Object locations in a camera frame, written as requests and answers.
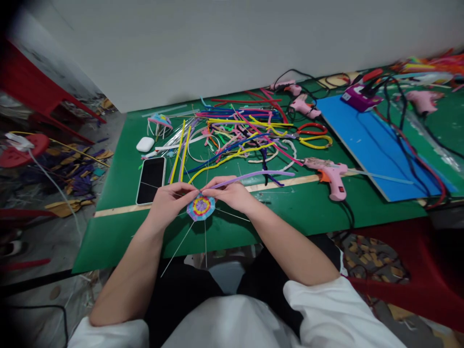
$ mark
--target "white wall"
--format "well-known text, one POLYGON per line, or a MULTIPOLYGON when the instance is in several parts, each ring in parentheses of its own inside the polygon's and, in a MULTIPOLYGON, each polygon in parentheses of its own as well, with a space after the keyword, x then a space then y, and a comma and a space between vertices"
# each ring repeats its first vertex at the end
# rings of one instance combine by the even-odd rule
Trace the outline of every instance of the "white wall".
POLYGON ((461 0, 50 0, 31 12, 122 112, 464 44, 461 0))
POLYGON ((8 38, 37 68, 68 93, 82 99, 92 99, 101 93, 26 9, 20 9, 8 38))

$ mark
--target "white sleeve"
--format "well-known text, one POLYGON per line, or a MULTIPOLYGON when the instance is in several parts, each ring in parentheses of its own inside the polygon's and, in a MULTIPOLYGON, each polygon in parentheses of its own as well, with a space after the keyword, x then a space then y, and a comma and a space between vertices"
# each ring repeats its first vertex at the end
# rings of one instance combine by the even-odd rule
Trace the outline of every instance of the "white sleeve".
POLYGON ((300 339, 305 347, 406 348, 342 276, 311 287, 288 281, 284 295, 303 315, 300 339))
POLYGON ((148 325, 141 319, 109 326, 92 326, 85 317, 69 340, 68 348, 148 348, 148 325))

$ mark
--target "blue foam board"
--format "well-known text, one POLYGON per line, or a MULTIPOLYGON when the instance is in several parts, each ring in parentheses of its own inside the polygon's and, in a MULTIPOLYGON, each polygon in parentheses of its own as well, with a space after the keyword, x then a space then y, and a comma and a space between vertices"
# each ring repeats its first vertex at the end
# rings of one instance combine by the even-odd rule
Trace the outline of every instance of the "blue foam board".
MULTIPOLYGON (((374 112, 360 113, 341 101, 339 96, 318 100, 318 109, 365 171, 415 183, 402 184, 370 177, 387 201, 397 202, 427 196, 426 189, 411 172, 394 131, 374 112)), ((433 176, 415 161, 413 166, 430 194, 439 195, 441 191, 433 176)), ((437 170, 435 172, 450 192, 457 190, 441 173, 437 170)))

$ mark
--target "hot glue gun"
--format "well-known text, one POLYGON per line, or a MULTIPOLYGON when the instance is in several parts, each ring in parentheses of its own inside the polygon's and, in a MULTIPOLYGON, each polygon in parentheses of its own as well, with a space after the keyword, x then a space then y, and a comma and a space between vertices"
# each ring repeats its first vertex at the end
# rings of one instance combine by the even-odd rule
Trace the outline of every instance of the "hot glue gun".
POLYGON ((296 98, 292 104, 290 104, 290 107, 302 115, 309 117, 310 119, 315 119, 321 114, 321 111, 316 110, 314 106, 306 104, 306 98, 306 94, 300 94, 300 96, 296 98))
POLYGON ((344 201, 347 197, 345 186, 343 186, 342 178, 340 175, 348 171, 346 164, 334 164, 331 160, 317 159, 315 157, 308 157, 299 159, 306 167, 317 169, 322 174, 319 182, 328 182, 330 185, 331 194, 329 198, 332 201, 344 201))
POLYGON ((284 91, 290 91, 294 97, 298 97, 301 93, 301 87, 298 86, 295 82, 295 80, 289 80, 285 82, 279 82, 276 84, 272 84, 269 86, 270 90, 284 90, 284 91))
POLYGON ((406 94, 406 99, 414 103, 417 111, 422 116, 427 116, 432 112, 437 111, 435 101, 442 98, 443 93, 432 91, 410 91, 406 94))

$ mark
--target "smartphone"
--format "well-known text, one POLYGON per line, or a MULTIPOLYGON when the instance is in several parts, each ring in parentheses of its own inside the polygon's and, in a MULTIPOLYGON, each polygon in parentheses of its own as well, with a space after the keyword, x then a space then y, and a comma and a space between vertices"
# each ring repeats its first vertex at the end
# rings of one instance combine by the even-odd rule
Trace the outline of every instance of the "smartphone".
POLYGON ((158 188, 164 186, 165 173, 166 158, 157 157, 144 160, 135 204, 146 205, 153 202, 158 188))

